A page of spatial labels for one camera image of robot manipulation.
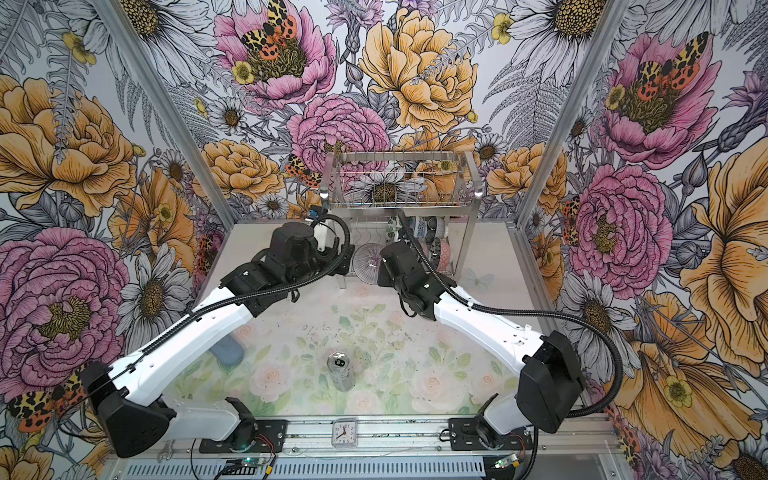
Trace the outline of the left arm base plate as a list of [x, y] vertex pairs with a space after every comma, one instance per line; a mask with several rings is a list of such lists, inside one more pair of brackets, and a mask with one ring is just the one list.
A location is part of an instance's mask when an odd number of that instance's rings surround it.
[[202, 454], [280, 453], [286, 439], [287, 420], [244, 421], [223, 440], [202, 439]]

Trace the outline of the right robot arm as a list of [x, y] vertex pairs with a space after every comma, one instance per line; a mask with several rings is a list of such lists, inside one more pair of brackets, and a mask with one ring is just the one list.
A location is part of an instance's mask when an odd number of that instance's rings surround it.
[[477, 436], [488, 449], [525, 427], [555, 433], [584, 390], [578, 357], [564, 335], [544, 335], [482, 305], [452, 279], [428, 271], [413, 246], [399, 241], [381, 251], [378, 285], [393, 288], [410, 310], [453, 328], [483, 346], [517, 374], [517, 390], [493, 394], [475, 416]]

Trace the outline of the green leaf pattern bowl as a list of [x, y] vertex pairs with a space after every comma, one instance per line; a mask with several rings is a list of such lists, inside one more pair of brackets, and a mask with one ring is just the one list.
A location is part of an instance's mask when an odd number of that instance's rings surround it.
[[386, 221], [386, 238], [388, 242], [396, 242], [399, 237], [400, 222], [396, 217], [390, 217]]

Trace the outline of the purple glass bowl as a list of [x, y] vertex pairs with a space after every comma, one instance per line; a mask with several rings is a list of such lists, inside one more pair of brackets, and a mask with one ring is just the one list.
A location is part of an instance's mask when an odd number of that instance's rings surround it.
[[361, 282], [368, 285], [378, 284], [383, 248], [379, 243], [366, 243], [356, 249], [352, 258], [352, 269]]

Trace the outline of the dark grey petal bowl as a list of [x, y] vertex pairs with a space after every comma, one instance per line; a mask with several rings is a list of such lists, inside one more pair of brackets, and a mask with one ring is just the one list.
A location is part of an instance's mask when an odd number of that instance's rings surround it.
[[431, 216], [427, 218], [428, 239], [446, 238], [448, 236], [448, 223], [444, 217]]

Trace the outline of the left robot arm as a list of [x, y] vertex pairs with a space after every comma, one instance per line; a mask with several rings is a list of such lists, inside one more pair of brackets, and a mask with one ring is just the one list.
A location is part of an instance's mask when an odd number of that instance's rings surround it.
[[245, 404], [228, 397], [207, 405], [164, 399], [172, 381], [234, 330], [276, 303], [297, 302], [301, 288], [341, 274], [354, 251], [347, 223], [327, 213], [290, 221], [270, 244], [225, 275], [192, 312], [157, 338], [106, 365], [81, 374], [99, 425], [120, 458], [171, 440], [206, 439], [233, 452], [249, 450], [257, 422]]

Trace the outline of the green geometric pattern bowl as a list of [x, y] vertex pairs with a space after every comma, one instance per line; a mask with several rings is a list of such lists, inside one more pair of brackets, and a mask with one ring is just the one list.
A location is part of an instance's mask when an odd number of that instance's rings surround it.
[[419, 240], [422, 251], [424, 255], [430, 260], [433, 261], [435, 258], [439, 258], [440, 254], [434, 247], [434, 242], [430, 241], [428, 242], [426, 239], [420, 239]]

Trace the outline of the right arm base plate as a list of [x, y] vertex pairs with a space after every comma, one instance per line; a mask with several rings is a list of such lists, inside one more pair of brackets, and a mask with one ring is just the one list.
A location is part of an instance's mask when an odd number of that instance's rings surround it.
[[525, 428], [501, 435], [476, 417], [451, 417], [447, 428], [440, 433], [452, 451], [529, 451], [532, 436]]

